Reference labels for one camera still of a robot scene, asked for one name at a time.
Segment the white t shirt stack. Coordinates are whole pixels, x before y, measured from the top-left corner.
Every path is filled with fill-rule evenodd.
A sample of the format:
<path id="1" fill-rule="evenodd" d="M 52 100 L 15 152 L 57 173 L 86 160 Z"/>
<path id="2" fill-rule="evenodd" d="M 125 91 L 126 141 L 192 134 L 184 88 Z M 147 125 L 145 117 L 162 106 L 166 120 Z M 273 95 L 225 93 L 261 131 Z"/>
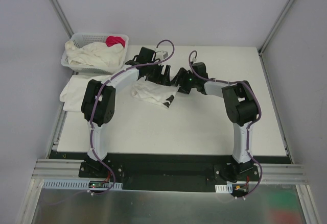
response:
<path id="1" fill-rule="evenodd" d="M 66 112 L 81 112 L 82 101 L 87 84 L 94 79 L 104 83 L 111 75 L 90 76 L 86 74 L 73 75 L 63 88 L 59 100 L 64 103 L 63 110 Z"/>

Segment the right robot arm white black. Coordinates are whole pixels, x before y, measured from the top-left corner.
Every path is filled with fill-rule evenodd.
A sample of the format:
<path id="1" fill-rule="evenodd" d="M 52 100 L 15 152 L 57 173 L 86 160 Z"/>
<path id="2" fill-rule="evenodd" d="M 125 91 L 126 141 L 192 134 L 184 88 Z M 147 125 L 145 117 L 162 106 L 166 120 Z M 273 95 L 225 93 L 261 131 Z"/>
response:
<path id="1" fill-rule="evenodd" d="M 185 94 L 195 88 L 202 94 L 223 99 L 227 117 L 233 125 L 230 175 L 238 181 L 244 179 L 253 168 L 252 129 L 261 117 L 261 109 L 249 83 L 210 79 L 204 63 L 191 63 L 191 70 L 181 68 L 171 84 L 178 86 L 179 91 Z"/>

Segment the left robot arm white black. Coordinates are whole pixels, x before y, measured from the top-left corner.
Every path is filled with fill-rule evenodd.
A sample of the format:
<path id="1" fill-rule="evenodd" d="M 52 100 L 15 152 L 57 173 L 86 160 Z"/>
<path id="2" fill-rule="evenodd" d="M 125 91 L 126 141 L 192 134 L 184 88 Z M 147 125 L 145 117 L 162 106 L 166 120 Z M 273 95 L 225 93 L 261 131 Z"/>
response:
<path id="1" fill-rule="evenodd" d="M 81 112 L 89 129 L 89 150 L 85 162 L 96 177 L 104 177 L 107 172 L 113 174 L 108 165 L 108 151 L 105 146 L 103 131 L 112 120 L 115 112 L 116 94 L 133 82 L 146 78 L 153 84 L 161 81 L 170 84 L 170 66 L 164 65 L 172 55 L 157 58 L 154 50 L 142 47 L 139 54 L 105 82 L 92 79 L 88 82 L 81 105 Z"/>

